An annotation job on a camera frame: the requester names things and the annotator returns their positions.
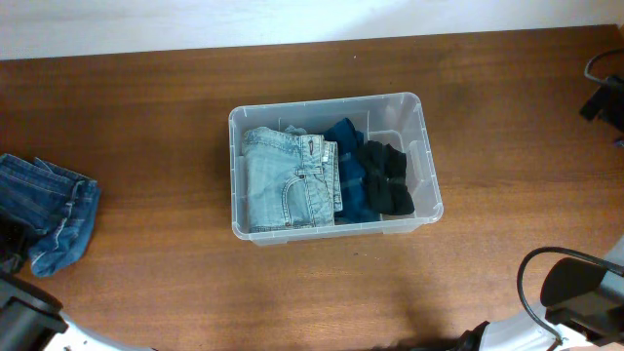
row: black device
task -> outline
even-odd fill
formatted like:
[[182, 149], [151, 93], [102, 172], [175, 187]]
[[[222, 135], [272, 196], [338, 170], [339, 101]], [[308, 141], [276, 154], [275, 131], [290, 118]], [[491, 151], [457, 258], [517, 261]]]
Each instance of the black device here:
[[67, 330], [62, 304], [50, 294], [0, 272], [0, 350], [39, 351]]
[[29, 244], [25, 225], [0, 216], [0, 271], [19, 272], [26, 262]]
[[[529, 317], [555, 337], [548, 350], [561, 346], [562, 336], [535, 315], [523, 290], [523, 276], [528, 262], [544, 253], [576, 257], [560, 260], [544, 281], [540, 302], [546, 307], [545, 320], [583, 334], [587, 341], [597, 346], [613, 342], [624, 345], [624, 267], [574, 250], [545, 247], [525, 257], [518, 270], [517, 285], [521, 303]], [[488, 324], [483, 322], [474, 330], [466, 331], [451, 351], [479, 351]]]
[[600, 79], [591, 74], [594, 63], [599, 59], [618, 54], [624, 54], [624, 48], [599, 54], [587, 62], [585, 77], [598, 83], [600, 87], [583, 105], [580, 114], [588, 121], [593, 121], [598, 117], [624, 133], [624, 79], [616, 74], [609, 75], [606, 79]]

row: rolled jeans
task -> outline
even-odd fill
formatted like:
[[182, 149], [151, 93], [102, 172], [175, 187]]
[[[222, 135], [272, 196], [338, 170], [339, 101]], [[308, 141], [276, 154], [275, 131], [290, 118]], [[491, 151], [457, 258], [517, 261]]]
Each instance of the rolled jeans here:
[[55, 274], [84, 254], [94, 228], [100, 190], [84, 175], [35, 158], [0, 156], [0, 215], [24, 224], [34, 241], [32, 273]]

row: blue denim clothing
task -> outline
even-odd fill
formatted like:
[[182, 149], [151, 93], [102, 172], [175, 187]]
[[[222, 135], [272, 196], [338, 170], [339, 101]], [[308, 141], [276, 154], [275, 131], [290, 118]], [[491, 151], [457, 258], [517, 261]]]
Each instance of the blue denim clothing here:
[[348, 118], [336, 123], [323, 133], [325, 140], [338, 144], [338, 169], [340, 172], [340, 192], [343, 210], [336, 218], [362, 223], [378, 221], [379, 213], [371, 209], [363, 179], [367, 173], [355, 157], [355, 151], [364, 143], [364, 135], [355, 130]]
[[294, 136], [305, 136], [308, 134], [303, 128], [296, 128], [295, 126], [287, 126], [284, 133], [292, 134]]
[[250, 232], [333, 225], [342, 208], [337, 147], [322, 136], [245, 132]]
[[87, 249], [98, 210], [95, 180], [35, 159], [0, 157], [0, 215], [28, 227], [32, 273], [55, 274]]

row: light blue jeans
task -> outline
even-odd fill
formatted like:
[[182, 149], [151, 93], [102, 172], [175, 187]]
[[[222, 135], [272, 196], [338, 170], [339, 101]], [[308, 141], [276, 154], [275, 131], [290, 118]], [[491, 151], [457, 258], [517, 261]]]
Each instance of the light blue jeans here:
[[337, 145], [260, 127], [243, 140], [250, 232], [333, 225], [342, 210]]

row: wooden table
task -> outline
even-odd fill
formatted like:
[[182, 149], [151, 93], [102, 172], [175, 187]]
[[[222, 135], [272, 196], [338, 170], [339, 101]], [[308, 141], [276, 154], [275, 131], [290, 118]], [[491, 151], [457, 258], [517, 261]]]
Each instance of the wooden table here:
[[[20, 276], [82, 326], [160, 351], [367, 349], [507, 318], [530, 250], [603, 255], [624, 233], [619, 133], [578, 115], [586, 61], [623, 45], [595, 26], [2, 61], [0, 152], [103, 189], [87, 254]], [[232, 108], [395, 92], [422, 100], [441, 221], [265, 248], [234, 236]], [[529, 266], [531, 300], [557, 259]]]

